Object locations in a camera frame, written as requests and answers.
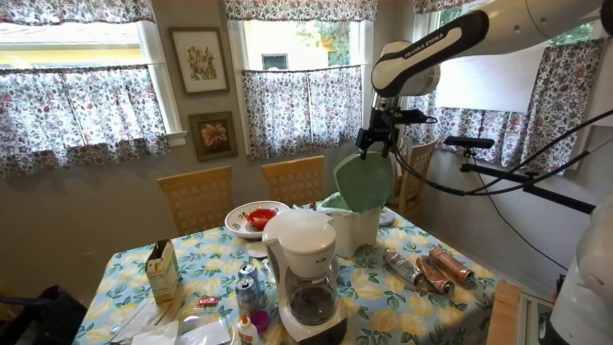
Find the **electrical outlet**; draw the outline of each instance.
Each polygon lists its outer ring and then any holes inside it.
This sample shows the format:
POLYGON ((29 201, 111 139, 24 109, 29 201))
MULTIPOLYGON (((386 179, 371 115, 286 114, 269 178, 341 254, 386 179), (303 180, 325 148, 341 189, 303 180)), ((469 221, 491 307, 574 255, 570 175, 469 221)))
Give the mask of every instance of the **electrical outlet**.
POLYGON ((83 266, 87 268, 96 267, 98 264, 96 262, 96 252, 87 252, 81 254, 83 266))

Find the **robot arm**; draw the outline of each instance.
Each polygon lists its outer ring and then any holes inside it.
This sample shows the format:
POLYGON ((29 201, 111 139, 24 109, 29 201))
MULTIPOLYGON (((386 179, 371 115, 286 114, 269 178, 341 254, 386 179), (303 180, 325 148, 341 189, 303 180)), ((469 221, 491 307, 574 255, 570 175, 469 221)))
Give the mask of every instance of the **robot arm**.
POLYGON ((384 143, 383 156, 387 156, 392 145, 390 135, 397 135, 392 124, 434 120, 418 110, 399 110, 398 103, 399 97, 434 91, 440 76, 440 63, 461 56, 516 52, 598 18, 611 33, 612 2, 491 0, 414 44, 406 41, 387 44, 371 74, 376 93, 370 126, 367 130, 361 129, 357 136, 356 146, 362 151, 362 158, 377 141, 384 143))

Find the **flower painting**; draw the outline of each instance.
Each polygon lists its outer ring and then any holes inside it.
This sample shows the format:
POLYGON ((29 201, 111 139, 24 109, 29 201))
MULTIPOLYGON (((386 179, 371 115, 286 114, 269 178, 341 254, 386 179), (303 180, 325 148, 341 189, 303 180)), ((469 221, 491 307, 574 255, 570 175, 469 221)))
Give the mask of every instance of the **flower painting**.
POLYGON ((219 28, 169 28, 169 31, 186 94, 229 90, 219 28))
POLYGON ((200 161, 238 154, 231 112, 191 115, 189 122, 200 161))

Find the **trash can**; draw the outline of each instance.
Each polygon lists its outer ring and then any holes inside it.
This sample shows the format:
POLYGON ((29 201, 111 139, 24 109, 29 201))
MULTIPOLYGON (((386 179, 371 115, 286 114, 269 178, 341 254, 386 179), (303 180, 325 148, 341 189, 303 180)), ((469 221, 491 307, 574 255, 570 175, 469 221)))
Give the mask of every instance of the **trash can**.
POLYGON ((322 201, 317 211, 333 219, 331 225, 337 231, 337 255, 351 258, 361 245, 376 245, 381 207, 353 212, 349 210, 340 193, 336 192, 322 201))

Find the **coffee maker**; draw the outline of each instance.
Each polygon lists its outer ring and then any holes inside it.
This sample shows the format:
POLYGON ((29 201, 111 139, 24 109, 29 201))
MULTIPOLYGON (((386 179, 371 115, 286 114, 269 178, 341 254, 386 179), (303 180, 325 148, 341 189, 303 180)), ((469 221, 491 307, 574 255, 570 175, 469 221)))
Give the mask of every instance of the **coffee maker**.
POLYGON ((331 221, 328 215, 296 209, 279 213, 264 228, 279 316, 300 345, 337 345, 347 330, 337 294, 336 231, 331 221))

